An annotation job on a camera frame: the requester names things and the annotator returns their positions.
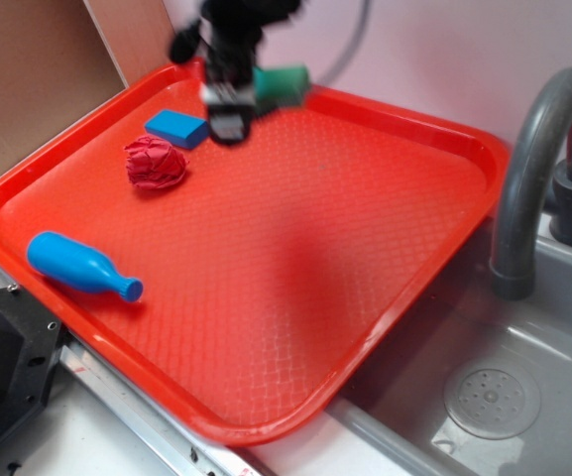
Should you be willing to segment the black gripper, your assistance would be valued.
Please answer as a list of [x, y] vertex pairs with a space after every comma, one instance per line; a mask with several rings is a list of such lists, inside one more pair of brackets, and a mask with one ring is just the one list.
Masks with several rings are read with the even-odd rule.
[[191, 60], [206, 45], [205, 92], [210, 138], [220, 145], [246, 141], [254, 120], [256, 46], [263, 28], [284, 22], [298, 1], [203, 1], [199, 15], [178, 31], [170, 60]]

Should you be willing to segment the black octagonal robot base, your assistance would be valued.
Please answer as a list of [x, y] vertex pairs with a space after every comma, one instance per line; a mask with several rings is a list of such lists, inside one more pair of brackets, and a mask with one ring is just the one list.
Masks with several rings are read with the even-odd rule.
[[0, 444], [47, 405], [62, 339], [34, 296], [0, 289]]

